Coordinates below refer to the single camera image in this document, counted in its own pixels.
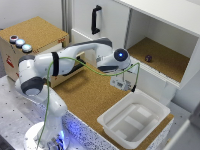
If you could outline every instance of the cardboard box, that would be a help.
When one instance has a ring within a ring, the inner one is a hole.
[[[20,39],[24,39],[27,44],[32,46],[33,51],[29,55],[57,51],[69,44],[68,33],[40,17],[32,18],[0,31],[0,51],[5,71],[14,81],[19,76],[18,61],[26,54],[21,49],[16,48],[14,44],[10,44],[9,38],[12,35],[17,35]],[[51,77],[51,87],[55,87],[68,78],[63,76]]]

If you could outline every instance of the cork surface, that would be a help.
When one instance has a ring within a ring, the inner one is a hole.
[[[0,37],[8,42],[12,35],[24,39],[33,50],[37,50],[68,34],[44,19],[35,17],[0,31]]]
[[[181,82],[190,60],[188,57],[181,55],[149,38],[143,39],[131,47],[128,51],[134,58],[178,82]],[[145,61],[146,55],[152,56],[151,62]]]
[[[55,87],[54,90],[65,101],[72,113],[120,150],[123,150],[120,145],[104,133],[102,126],[97,122],[97,118],[129,92],[120,91],[112,87],[110,85],[110,77],[97,75],[87,68]],[[137,150],[147,148],[172,119],[173,115],[166,117],[148,138],[140,144]]]

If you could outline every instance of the box lid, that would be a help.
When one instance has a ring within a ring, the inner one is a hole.
[[[0,37],[7,42],[9,42],[9,38],[12,35],[17,35],[20,39],[24,39],[27,44],[32,46],[33,50],[37,50],[68,36],[68,33],[40,17],[35,17],[0,31]]]

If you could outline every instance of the cable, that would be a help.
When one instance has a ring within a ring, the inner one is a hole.
[[[89,66],[87,66],[86,64],[84,64],[83,62],[75,59],[75,58],[71,58],[71,57],[61,57],[59,59],[71,59],[71,60],[74,60],[74,61],[77,61],[79,62],[80,64],[82,64],[83,66],[85,66],[86,68],[88,68],[89,70],[93,71],[94,73],[98,74],[98,75],[101,75],[101,76],[117,76],[117,75],[120,75],[120,74],[123,74],[124,72],[127,72],[128,70],[130,70],[131,68],[133,68],[134,66],[138,65],[138,72],[137,72],[137,77],[136,77],[136,81],[135,81],[135,85],[134,85],[134,89],[136,88],[136,85],[137,85],[137,81],[138,81],[138,75],[139,75],[139,70],[140,70],[140,63],[135,63],[133,65],[131,65],[129,68],[125,69],[124,71],[120,72],[120,73],[116,73],[116,74],[103,74],[103,73],[99,73],[97,71],[95,71],[94,69],[90,68]],[[47,89],[48,89],[48,101],[47,101],[47,107],[46,107],[46,113],[45,113],[45,119],[44,119],[44,125],[43,125],[43,128],[42,128],[42,132],[41,132],[41,135],[40,135],[40,138],[38,140],[38,144],[37,144],[37,149],[38,149],[38,146],[39,146],[39,143],[40,143],[40,140],[41,140],[41,137],[42,137],[42,134],[44,132],[44,128],[45,128],[45,124],[46,124],[46,120],[47,120],[47,112],[48,112],[48,108],[49,108],[49,72],[50,72],[50,69],[51,69],[51,66],[53,64],[53,61],[50,63],[49,65],[49,68],[48,68],[48,72],[47,72]]]

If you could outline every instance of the empty white container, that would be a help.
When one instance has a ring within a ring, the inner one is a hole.
[[[108,109],[97,121],[105,133],[122,147],[135,149],[169,113],[169,108],[137,89]]]

